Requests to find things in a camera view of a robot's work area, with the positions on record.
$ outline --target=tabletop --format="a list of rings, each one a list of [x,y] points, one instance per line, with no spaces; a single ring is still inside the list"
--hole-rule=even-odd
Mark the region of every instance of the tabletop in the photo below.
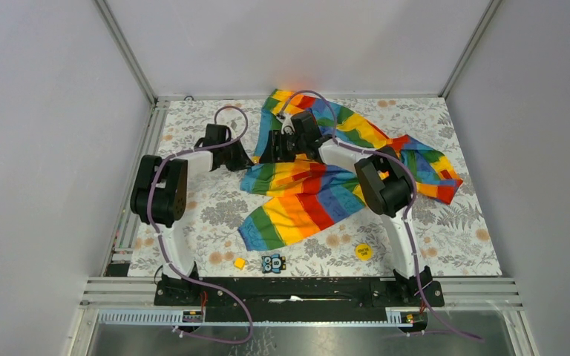
[[[388,136],[408,134],[441,151],[464,180],[453,202],[419,195],[413,207],[413,229],[423,260],[436,276],[500,276],[501,269],[479,206],[471,176],[458,143],[444,99],[333,99],[360,113]],[[166,156],[189,148],[204,135],[214,112],[235,105],[249,117],[249,128],[241,139],[249,156],[258,140],[263,100],[203,100],[171,102],[158,154]],[[222,112],[218,122],[243,130],[237,111]],[[200,276],[261,277],[261,257],[280,254],[287,261],[280,277],[391,276],[392,261],[387,237],[377,215],[368,209],[294,245],[273,251],[247,251],[237,228],[270,197],[241,191],[245,171],[230,172],[222,167],[189,182],[185,216],[173,228],[182,229],[194,252]],[[360,260],[356,246],[366,243],[373,250],[369,260]],[[233,266],[238,258],[243,269]],[[153,276],[163,264],[153,229],[141,224],[128,276]]]

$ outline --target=yellow cube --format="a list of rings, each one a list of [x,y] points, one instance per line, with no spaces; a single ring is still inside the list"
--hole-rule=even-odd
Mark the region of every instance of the yellow cube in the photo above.
[[[245,265],[246,265],[246,260],[244,260],[243,258],[237,258],[235,260],[235,267],[243,269]]]

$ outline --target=floral pattern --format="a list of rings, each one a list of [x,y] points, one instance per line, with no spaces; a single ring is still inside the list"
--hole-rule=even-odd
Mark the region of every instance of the floral pattern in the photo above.
[[[443,152],[464,180],[451,205],[420,196],[413,207],[420,257],[437,276],[501,275],[497,256],[486,228],[471,177],[443,99],[338,99],[334,100],[362,114],[389,136],[408,134]],[[161,135],[158,154],[166,156],[193,144],[204,135],[214,112],[224,105],[242,108],[249,118],[241,139],[250,156],[258,140],[263,100],[205,100],[172,102]],[[237,111],[227,110],[217,118],[234,133],[243,130]],[[282,277],[306,276],[387,276],[392,271],[381,220],[364,209],[340,224],[300,243],[270,252],[247,251],[237,227],[251,211],[270,198],[239,190],[245,172],[222,167],[189,182],[184,218],[173,228],[181,229],[194,252],[198,270],[205,276],[259,277],[261,256],[280,254],[287,259]],[[170,229],[163,228],[164,234]],[[360,260],[355,247],[368,244],[369,260]],[[160,247],[151,227],[142,224],[137,232],[128,276],[153,276],[163,263]],[[239,270],[238,258],[246,260]]]

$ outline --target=black wire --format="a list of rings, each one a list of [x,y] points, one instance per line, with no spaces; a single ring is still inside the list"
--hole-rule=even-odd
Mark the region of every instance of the black wire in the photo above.
[[[158,272],[163,269],[164,265],[160,265],[160,267],[154,272],[154,284],[156,284],[156,276],[158,274]]]

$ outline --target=rainbow striped fabric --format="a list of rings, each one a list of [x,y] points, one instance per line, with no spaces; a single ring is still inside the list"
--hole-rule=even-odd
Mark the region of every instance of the rainbow striped fabric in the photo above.
[[[275,115],[292,94],[275,90],[263,105],[255,162],[266,148],[268,132],[281,129]],[[414,174],[421,194],[451,203],[462,179],[444,154],[407,135],[390,139],[363,116],[341,105],[330,105],[338,117],[338,138],[366,148],[390,145]],[[320,99],[296,96],[285,111],[311,111],[322,134],[333,129],[330,110]],[[249,251],[292,245],[366,206],[355,174],[309,161],[304,155],[294,162],[251,167],[241,181],[241,190],[274,197],[253,211],[239,228]]]

